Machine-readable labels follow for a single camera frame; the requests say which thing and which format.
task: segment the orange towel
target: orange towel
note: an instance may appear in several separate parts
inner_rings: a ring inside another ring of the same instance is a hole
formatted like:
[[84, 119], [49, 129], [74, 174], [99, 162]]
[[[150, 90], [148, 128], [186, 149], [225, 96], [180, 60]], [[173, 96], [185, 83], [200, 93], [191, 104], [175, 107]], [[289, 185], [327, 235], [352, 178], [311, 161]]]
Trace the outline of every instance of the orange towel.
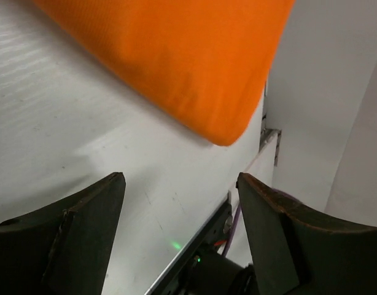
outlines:
[[293, 0], [33, 0], [127, 84], [213, 143], [258, 105]]

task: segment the purple cable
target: purple cable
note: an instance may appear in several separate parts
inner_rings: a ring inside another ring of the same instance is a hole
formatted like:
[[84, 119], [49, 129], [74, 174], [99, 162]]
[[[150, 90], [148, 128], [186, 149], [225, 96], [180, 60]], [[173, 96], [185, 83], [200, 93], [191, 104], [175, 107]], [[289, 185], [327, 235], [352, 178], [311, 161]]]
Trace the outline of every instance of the purple cable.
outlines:
[[232, 222], [232, 226], [231, 226], [231, 230], [230, 230], [230, 237], [228, 238], [226, 244], [225, 244], [225, 247], [224, 247], [224, 250], [223, 250], [223, 253], [221, 254], [221, 256], [225, 257], [228, 253], [228, 250], [230, 249], [231, 247], [231, 244], [232, 244], [232, 238], [235, 234], [235, 231], [236, 231], [236, 228], [238, 226], [238, 221], [239, 221], [239, 216], [240, 216], [240, 212], [242, 211], [242, 208], [240, 206], [240, 202], [238, 203], [238, 207], [236, 208], [236, 211], [235, 211], [235, 217], [233, 218], [233, 222]]

